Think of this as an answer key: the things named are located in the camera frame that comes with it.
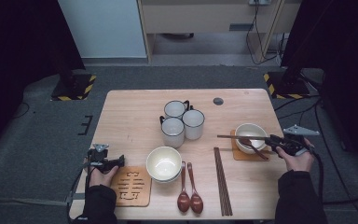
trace black sleeve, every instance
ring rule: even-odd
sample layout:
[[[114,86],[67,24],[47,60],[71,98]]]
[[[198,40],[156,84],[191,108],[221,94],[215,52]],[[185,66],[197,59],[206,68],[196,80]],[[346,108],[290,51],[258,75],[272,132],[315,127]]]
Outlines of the black sleeve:
[[[280,199],[275,224],[324,224],[327,218],[310,179],[310,173],[289,171],[278,181]]]
[[[116,193],[104,186],[92,186],[86,194],[83,214],[74,220],[74,224],[116,224]]]

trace spoon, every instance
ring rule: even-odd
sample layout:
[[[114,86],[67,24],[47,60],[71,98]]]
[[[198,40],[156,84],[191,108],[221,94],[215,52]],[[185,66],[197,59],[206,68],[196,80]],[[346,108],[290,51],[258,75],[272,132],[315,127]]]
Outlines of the spoon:
[[[182,161],[182,192],[178,197],[178,208],[181,212],[186,212],[190,207],[190,198],[186,193],[185,177],[186,177],[186,163]]]
[[[193,195],[191,196],[190,206],[193,212],[200,214],[203,209],[203,202],[202,198],[196,191],[196,186],[194,184],[194,177],[193,177],[193,165],[191,162],[187,163],[188,175],[190,176],[191,186],[193,187]]]
[[[259,157],[261,157],[263,160],[267,161],[269,158],[266,157],[265,155],[263,155],[263,153],[261,153],[259,150],[257,150],[257,148],[255,148],[253,145],[252,145],[252,142],[251,140],[249,139],[245,139],[245,138],[240,138],[240,143],[243,144],[243,145],[246,145],[248,147],[251,147],[252,150],[255,152],[255,154],[257,154]]]

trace gray carpet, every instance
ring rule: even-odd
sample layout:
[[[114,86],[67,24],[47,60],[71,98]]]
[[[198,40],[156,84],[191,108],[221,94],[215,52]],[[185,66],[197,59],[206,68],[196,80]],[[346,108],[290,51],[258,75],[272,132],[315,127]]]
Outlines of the gray carpet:
[[[240,66],[118,66],[88,67],[96,75],[86,100],[50,101],[50,94],[59,77],[44,78],[27,87],[24,104],[0,139],[0,198],[40,199],[63,202],[76,180],[83,157],[103,107],[105,95],[111,90],[140,89],[267,89],[263,75],[280,71],[279,67]],[[295,101],[277,110],[277,117],[311,107],[318,97]],[[275,108],[291,100],[271,99]],[[280,119],[283,128],[298,124],[322,131],[343,180],[352,198],[358,198],[358,154],[346,152],[331,120],[322,106],[301,114]],[[92,122],[86,135],[82,123]],[[324,163],[324,200],[348,200],[336,169],[321,136],[310,141],[317,147]],[[318,187],[318,164],[314,163],[312,178]],[[350,203],[324,207],[330,223],[358,223],[358,212]],[[67,223],[64,206],[0,203],[0,223]]]

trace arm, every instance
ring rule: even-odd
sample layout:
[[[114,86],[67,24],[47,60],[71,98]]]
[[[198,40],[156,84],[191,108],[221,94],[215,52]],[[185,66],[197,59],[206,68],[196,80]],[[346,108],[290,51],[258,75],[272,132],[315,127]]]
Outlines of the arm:
[[[275,223],[327,223],[323,205],[310,179],[313,156],[305,152],[292,157],[279,147],[277,151],[286,161],[288,172],[278,181],[280,199],[276,208]]]
[[[86,193],[83,214],[74,220],[74,224],[116,224],[116,193],[110,188],[110,182],[118,167],[104,175],[93,170]]]

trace white mug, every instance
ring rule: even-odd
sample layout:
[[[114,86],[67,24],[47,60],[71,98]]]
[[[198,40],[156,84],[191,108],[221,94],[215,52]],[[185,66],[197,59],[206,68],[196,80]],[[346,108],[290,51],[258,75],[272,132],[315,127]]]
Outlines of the white mug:
[[[199,110],[193,109],[186,111],[183,115],[183,123],[185,124],[186,138],[190,140],[199,139],[202,136],[203,124],[205,116]]]
[[[159,117],[164,145],[177,148],[185,142],[185,124],[178,118]]]
[[[190,102],[188,100],[184,102],[170,101],[164,106],[165,117],[181,119],[189,107]]]

